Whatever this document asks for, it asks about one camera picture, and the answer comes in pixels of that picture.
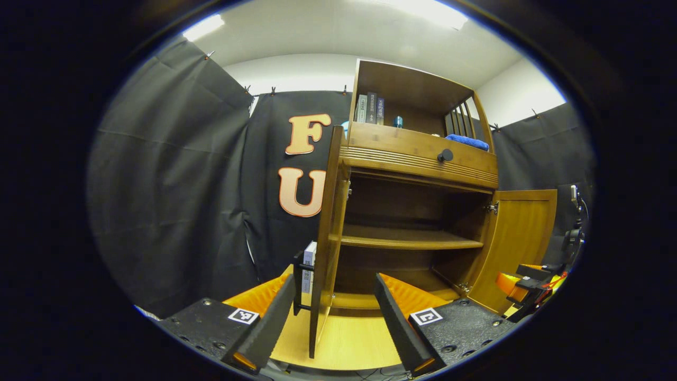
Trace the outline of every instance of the black knob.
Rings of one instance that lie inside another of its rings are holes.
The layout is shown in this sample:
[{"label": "black knob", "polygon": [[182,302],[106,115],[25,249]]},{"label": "black knob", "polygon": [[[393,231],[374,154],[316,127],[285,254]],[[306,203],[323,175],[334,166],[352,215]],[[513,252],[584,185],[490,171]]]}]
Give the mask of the black knob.
[{"label": "black knob", "polygon": [[445,148],[444,151],[442,151],[438,156],[437,156],[437,161],[440,163],[444,163],[445,161],[451,161],[454,158],[454,154],[451,152],[450,149]]}]

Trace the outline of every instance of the open cabinet door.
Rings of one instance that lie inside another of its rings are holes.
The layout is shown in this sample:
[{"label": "open cabinet door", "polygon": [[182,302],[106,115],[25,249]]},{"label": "open cabinet door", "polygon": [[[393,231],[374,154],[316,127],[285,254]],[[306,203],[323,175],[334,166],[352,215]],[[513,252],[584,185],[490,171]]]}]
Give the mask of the open cabinet door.
[{"label": "open cabinet door", "polygon": [[548,248],[557,208],[557,190],[494,193],[485,244],[477,258],[477,277],[468,297],[502,315],[512,305],[496,285],[499,272],[514,273],[520,264],[540,264]]},{"label": "open cabinet door", "polygon": [[320,341],[322,328],[324,328],[332,306],[336,267],[339,264],[343,216],[350,187],[349,168],[343,165],[339,158],[342,145],[346,145],[343,127],[334,126],[322,195],[313,295],[310,304],[309,356],[311,359],[315,358],[315,347]]}]

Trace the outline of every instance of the black curtain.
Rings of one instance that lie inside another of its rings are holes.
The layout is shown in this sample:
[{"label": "black curtain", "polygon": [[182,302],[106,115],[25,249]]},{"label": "black curtain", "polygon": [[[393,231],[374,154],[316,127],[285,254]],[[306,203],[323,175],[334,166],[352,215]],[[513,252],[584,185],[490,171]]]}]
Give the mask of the black curtain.
[{"label": "black curtain", "polygon": [[138,68],[98,127],[92,231],[132,303],[160,318],[257,284],[238,183],[251,102],[182,39]]},{"label": "black curtain", "polygon": [[[309,173],[326,171],[332,128],[348,120],[350,101],[351,93],[341,92],[284,92],[259,98],[247,127],[240,192],[247,239],[261,281],[279,276],[318,236],[319,214],[294,216],[280,205],[278,171],[283,167],[303,171],[296,200],[308,204],[313,189]],[[290,119],[305,115],[328,115],[329,122],[317,142],[307,139],[313,146],[310,153],[289,155],[285,151],[292,135]]]},{"label": "black curtain", "polygon": [[[581,119],[570,103],[564,103],[494,130],[492,137],[500,191],[557,189],[557,212],[544,262],[561,262],[564,234],[578,217],[571,185],[578,186],[589,212],[594,199],[596,157]],[[585,229],[585,209],[582,219]]]}]

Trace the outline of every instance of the orange letter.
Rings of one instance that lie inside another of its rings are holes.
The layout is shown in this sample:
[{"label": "orange letter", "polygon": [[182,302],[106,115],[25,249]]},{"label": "orange letter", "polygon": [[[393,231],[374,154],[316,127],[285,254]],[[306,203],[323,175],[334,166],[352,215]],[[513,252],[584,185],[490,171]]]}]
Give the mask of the orange letter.
[{"label": "orange letter", "polygon": [[291,117],[289,123],[292,124],[292,140],[284,152],[287,155],[300,155],[302,153],[313,152],[312,144],[308,143],[308,136],[317,142],[322,137],[322,125],[330,125],[332,123],[331,117],[327,114],[305,115],[302,117]]},{"label": "orange letter", "polygon": [[313,195],[308,205],[301,205],[296,201],[296,191],[299,178],[303,171],[297,168],[280,168],[280,206],[287,213],[298,217],[312,217],[322,208],[322,192],[324,190],[325,171],[310,171],[308,176],[313,179]]}]

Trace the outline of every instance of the wooden cabinet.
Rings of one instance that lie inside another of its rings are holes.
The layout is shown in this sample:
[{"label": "wooden cabinet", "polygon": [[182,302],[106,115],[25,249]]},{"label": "wooden cabinet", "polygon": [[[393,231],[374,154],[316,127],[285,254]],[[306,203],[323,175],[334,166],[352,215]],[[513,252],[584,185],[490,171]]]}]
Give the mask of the wooden cabinet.
[{"label": "wooden cabinet", "polygon": [[[376,272],[445,300],[467,296],[503,313],[509,302],[496,275],[538,263],[554,224],[555,190],[497,191],[491,134],[473,90],[362,60],[354,88],[351,116],[359,94],[376,92],[386,100],[385,123],[400,115],[404,127],[351,121],[347,137],[341,127],[333,131],[311,297],[311,359],[330,315],[370,323],[380,316]],[[471,100],[479,125],[468,117]],[[452,110],[458,111],[452,113],[456,122],[448,127],[445,116]],[[477,129],[488,152],[431,135],[474,137]],[[453,159],[440,162],[445,149]],[[496,203],[498,213],[489,208]]]}]

